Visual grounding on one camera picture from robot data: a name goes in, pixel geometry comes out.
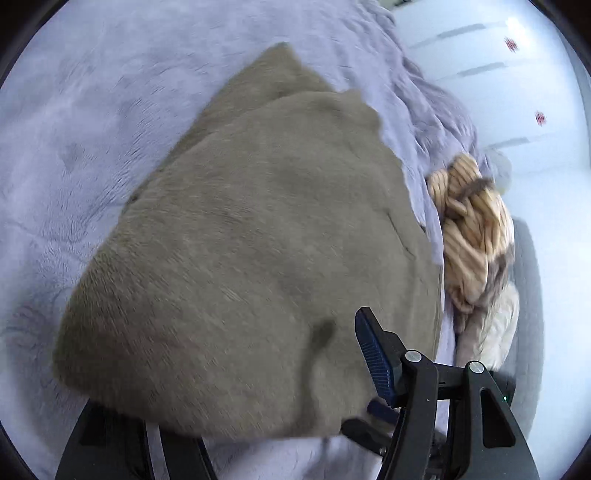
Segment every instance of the gray fleece blanket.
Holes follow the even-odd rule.
[[[483,157],[465,110],[422,78],[376,2],[70,0],[0,89],[0,420],[41,480],[85,403],[51,370],[72,289],[131,192],[213,95],[280,41],[378,112],[442,262],[423,178],[461,150]],[[222,478],[358,479],[375,467],[341,438],[212,452]]]
[[[353,317],[434,358],[441,267],[359,93],[285,43],[139,187],[67,305],[57,376],[191,436],[338,435],[375,389]]]

